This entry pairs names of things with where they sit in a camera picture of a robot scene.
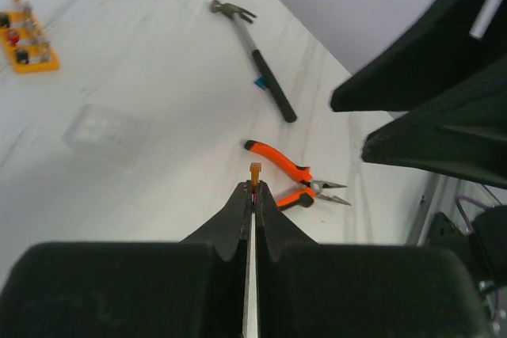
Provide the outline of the orange blade fuse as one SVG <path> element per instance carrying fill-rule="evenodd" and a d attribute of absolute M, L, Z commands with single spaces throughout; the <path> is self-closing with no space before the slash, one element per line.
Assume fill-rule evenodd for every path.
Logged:
<path fill-rule="evenodd" d="M 250 163 L 250 183 L 252 187 L 252 194 L 255 195 L 257 187 L 260 182 L 261 163 L 251 162 Z"/>

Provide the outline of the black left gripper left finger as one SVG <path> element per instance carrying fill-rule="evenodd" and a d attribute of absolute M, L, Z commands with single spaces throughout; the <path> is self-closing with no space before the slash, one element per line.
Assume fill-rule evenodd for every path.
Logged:
<path fill-rule="evenodd" d="M 27 249 L 1 293 L 4 337 L 242 337 L 252 187 L 187 238 Z"/>

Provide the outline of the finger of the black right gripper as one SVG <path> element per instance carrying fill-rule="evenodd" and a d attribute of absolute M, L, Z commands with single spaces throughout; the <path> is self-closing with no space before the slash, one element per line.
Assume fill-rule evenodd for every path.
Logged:
<path fill-rule="evenodd" d="M 434 0 L 388 49 L 337 87 L 334 112 L 405 112 L 506 53 L 506 3 L 481 38 L 471 28 L 486 0 Z"/>
<path fill-rule="evenodd" d="M 506 186 L 506 59 L 372 132 L 363 161 Z"/>

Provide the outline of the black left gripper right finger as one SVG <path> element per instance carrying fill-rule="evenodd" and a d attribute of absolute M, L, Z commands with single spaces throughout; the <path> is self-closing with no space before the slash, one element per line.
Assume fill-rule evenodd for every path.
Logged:
<path fill-rule="evenodd" d="M 492 337 L 462 261 L 409 245 L 319 244 L 255 196 L 262 337 Z"/>

